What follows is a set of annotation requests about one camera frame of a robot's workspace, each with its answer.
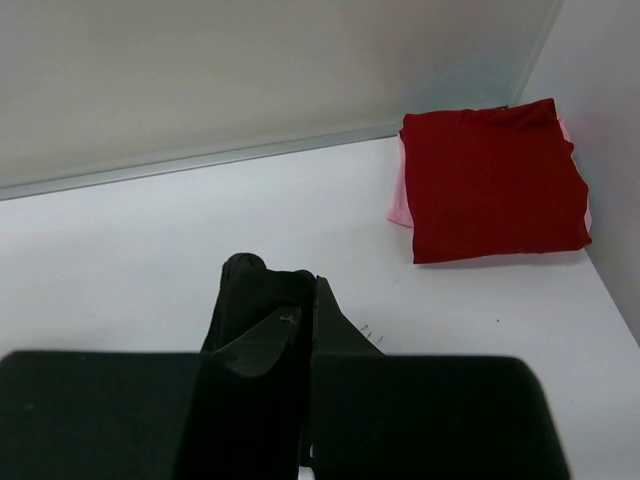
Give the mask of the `black t shirt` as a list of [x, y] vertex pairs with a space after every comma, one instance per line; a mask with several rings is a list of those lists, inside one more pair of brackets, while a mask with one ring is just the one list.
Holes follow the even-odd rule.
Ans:
[[219, 292], [201, 351], [216, 352], [280, 307], [310, 315], [316, 278], [307, 270], [276, 271], [253, 253], [236, 253], [223, 264]]

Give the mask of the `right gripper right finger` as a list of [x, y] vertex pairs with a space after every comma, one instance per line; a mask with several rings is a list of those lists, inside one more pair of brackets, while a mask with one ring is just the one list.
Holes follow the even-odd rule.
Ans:
[[507, 356], [386, 355], [319, 278], [310, 380], [319, 479], [566, 479], [544, 391]]

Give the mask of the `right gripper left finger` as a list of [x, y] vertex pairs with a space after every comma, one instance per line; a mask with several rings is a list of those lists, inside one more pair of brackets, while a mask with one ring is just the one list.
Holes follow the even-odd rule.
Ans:
[[283, 306], [213, 353], [15, 351], [5, 479], [294, 479], [305, 327]]

